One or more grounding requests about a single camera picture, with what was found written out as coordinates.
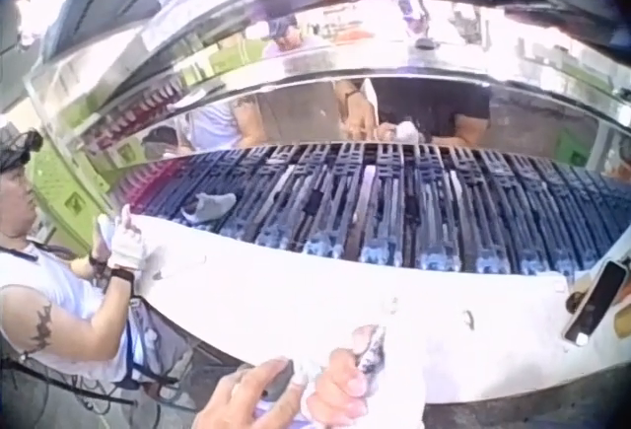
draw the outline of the tattoo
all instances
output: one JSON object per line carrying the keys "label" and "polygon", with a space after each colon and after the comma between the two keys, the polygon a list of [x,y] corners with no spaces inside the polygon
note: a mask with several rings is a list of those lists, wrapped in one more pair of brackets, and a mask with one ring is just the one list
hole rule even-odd
{"label": "tattoo", "polygon": [[232,108],[243,107],[247,105],[255,105],[256,97],[255,96],[243,96],[238,99],[234,99],[232,101]]}
{"label": "tattoo", "polygon": [[48,303],[45,305],[41,311],[37,313],[38,323],[35,327],[37,335],[34,336],[31,340],[33,341],[35,347],[29,353],[40,352],[48,345],[50,345],[50,336],[52,334],[50,330],[50,324],[52,319],[50,317],[52,313],[52,304]]}

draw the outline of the white tank top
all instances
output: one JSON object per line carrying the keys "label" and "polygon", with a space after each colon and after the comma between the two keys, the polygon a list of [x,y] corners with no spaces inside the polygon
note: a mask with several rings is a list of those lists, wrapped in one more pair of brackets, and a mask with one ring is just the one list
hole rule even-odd
{"label": "white tank top", "polygon": [[[99,288],[77,277],[68,265],[51,253],[38,250],[29,245],[25,253],[38,257],[37,262],[18,258],[9,253],[0,252],[0,290],[7,286],[24,286],[43,294],[51,303],[63,308],[78,319],[88,320],[101,306],[104,295]],[[138,332],[131,320],[134,360],[142,361],[142,345]],[[24,352],[27,349],[17,348]],[[49,353],[38,352],[32,355],[42,365],[66,375],[77,375],[90,380],[119,382],[125,377],[127,354],[127,335],[124,331],[120,339],[116,357],[107,362],[73,362]]]}

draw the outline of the wristwatch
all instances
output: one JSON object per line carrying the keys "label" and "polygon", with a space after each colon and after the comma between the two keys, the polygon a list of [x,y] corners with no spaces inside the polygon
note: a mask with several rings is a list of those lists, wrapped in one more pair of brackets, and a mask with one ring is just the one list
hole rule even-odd
{"label": "wristwatch", "polygon": [[103,274],[107,269],[107,261],[98,261],[92,256],[92,252],[88,255],[88,263],[95,270],[97,275]]}
{"label": "wristwatch", "polygon": [[136,275],[133,271],[124,268],[114,268],[109,272],[109,279],[120,278],[128,281],[131,284],[131,289],[134,289],[134,282],[136,281]]}

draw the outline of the black shirt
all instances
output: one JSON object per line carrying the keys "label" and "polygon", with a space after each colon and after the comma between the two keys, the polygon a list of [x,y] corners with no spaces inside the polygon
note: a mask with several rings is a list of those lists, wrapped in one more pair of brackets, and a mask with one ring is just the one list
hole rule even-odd
{"label": "black shirt", "polygon": [[411,121],[421,133],[456,134],[456,115],[489,119],[490,92],[486,87],[456,81],[415,78],[372,78],[379,122]]}

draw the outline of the person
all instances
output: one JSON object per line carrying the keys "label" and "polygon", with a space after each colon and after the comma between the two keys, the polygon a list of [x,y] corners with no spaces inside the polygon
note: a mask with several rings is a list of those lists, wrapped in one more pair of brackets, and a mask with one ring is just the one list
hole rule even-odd
{"label": "person", "polygon": [[[0,330],[23,359],[62,374],[120,386],[167,380],[187,343],[142,303],[130,306],[147,255],[129,207],[107,247],[97,225],[90,253],[65,261],[35,244],[30,146],[0,145]],[[104,274],[106,291],[90,280]]]}
{"label": "person", "polygon": [[[268,29],[271,41],[263,48],[263,59],[330,46],[319,36],[304,35],[294,15],[271,20]],[[330,83],[317,83],[262,94],[261,114],[272,139],[285,142],[372,139],[375,110],[359,88],[349,80],[340,79],[332,83],[330,91]]]}
{"label": "person", "polygon": [[489,126],[488,88],[453,81],[372,78],[380,121],[376,138],[395,141],[397,125],[411,122],[419,142],[475,147]]}
{"label": "person", "polygon": [[177,128],[160,125],[142,140],[145,152],[157,159],[215,151],[249,148],[265,141],[260,112],[253,96],[243,96],[230,104],[216,103],[196,108],[175,119]]}
{"label": "person", "polygon": [[[372,384],[356,367],[357,354],[367,348],[375,327],[353,332],[352,348],[338,348],[314,381],[300,370],[266,412],[257,410],[265,388],[286,367],[274,359],[254,369],[240,369],[224,377],[208,404],[193,422],[193,429],[312,429],[355,427],[422,429],[425,409],[424,341],[411,329],[418,322],[399,319],[386,331],[385,366]],[[307,420],[319,424],[307,425]]]}

